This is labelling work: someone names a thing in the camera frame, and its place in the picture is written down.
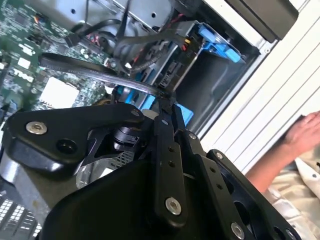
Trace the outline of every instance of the black plastic mount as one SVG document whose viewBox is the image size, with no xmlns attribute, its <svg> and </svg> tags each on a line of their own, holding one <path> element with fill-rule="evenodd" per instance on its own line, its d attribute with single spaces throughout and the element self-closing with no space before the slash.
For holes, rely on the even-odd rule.
<svg viewBox="0 0 320 240">
<path fill-rule="evenodd" d="M 47 176 L 69 178 L 88 155 L 88 134 L 107 127 L 138 126 L 144 115 L 133 105 L 101 105 L 18 112 L 4 126 L 2 146 L 14 161 Z M 27 124 L 43 123 L 44 134 L 27 131 Z"/>
</svg>

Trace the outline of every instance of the silver screw head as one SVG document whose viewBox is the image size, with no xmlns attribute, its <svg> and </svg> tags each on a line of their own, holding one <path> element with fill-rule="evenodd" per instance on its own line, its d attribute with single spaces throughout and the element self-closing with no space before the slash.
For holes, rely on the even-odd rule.
<svg viewBox="0 0 320 240">
<path fill-rule="evenodd" d="M 173 197 L 169 197 L 165 200 L 165 207 L 166 209 L 172 213 L 173 215 L 180 215 L 181 214 L 181 205 L 180 203 Z"/>
<path fill-rule="evenodd" d="M 112 62 L 110 63 L 110 66 L 114 69 L 114 68 L 117 66 L 117 64 L 116 64 L 115 61 L 112 61 Z"/>
<path fill-rule="evenodd" d="M 26 126 L 25 129 L 32 134 L 42 135 L 45 134 L 48 129 L 47 126 L 43 122 L 39 121 L 31 121 Z"/>
<path fill-rule="evenodd" d="M 165 125 L 169 125 L 169 123 L 164 119 L 161 122 L 163 122 Z"/>
<path fill-rule="evenodd" d="M 190 133 L 190 134 L 189 134 L 189 137 L 192 138 L 193 140 L 196 140 L 196 139 L 197 139 L 197 136 L 194 135 L 193 133 Z"/>
<path fill-rule="evenodd" d="M 224 159 L 224 156 L 220 152 L 216 152 L 215 155 L 218 157 L 218 159 L 222 160 Z"/>
<path fill-rule="evenodd" d="M 297 238 L 295 237 L 295 235 L 294 235 L 289 229 L 286 229 L 285 231 L 286 231 L 286 233 L 289 235 L 289 237 L 290 237 L 292 240 L 297 240 Z"/>
<path fill-rule="evenodd" d="M 245 232 L 242 230 L 242 228 L 239 226 L 238 223 L 236 222 L 231 223 L 231 230 L 238 239 L 240 240 L 245 239 Z"/>
<path fill-rule="evenodd" d="M 140 114 L 139 114 L 136 110 L 132 110 L 131 113 L 132 113 L 133 115 L 135 115 L 136 117 L 139 117 L 139 116 L 140 116 Z"/>
</svg>

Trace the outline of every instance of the white panel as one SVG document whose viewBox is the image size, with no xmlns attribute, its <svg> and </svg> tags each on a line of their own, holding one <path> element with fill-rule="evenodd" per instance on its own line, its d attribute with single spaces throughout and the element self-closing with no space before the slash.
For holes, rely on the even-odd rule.
<svg viewBox="0 0 320 240">
<path fill-rule="evenodd" d="M 240 170 L 248 169 L 302 109 L 310 109 L 309 98 L 320 86 L 318 10 L 319 0 L 311 0 L 303 8 L 284 40 L 203 138 L 201 143 L 206 151 L 219 149 Z"/>
</svg>

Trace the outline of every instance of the ventilation grille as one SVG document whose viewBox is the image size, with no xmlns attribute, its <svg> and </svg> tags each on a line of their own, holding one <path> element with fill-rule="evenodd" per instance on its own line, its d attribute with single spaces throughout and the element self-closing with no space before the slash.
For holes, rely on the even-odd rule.
<svg viewBox="0 0 320 240">
<path fill-rule="evenodd" d="M 33 240 L 40 230 L 31 212 L 0 195 L 1 240 Z"/>
</svg>

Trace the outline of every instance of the green circuit board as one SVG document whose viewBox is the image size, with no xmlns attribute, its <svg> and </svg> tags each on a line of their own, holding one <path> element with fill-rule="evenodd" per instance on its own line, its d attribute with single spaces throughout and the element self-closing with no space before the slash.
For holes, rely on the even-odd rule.
<svg viewBox="0 0 320 240">
<path fill-rule="evenodd" d="M 70 32 L 50 19 L 39 23 L 38 14 L 23 0 L 0 0 L 0 107 L 9 105 L 11 115 L 20 109 L 92 105 L 106 92 L 102 82 L 41 68 L 38 56 L 57 53 L 95 64 L 103 64 L 108 56 L 92 53 L 82 45 L 68 48 L 49 42 L 47 38 L 59 40 Z"/>
</svg>

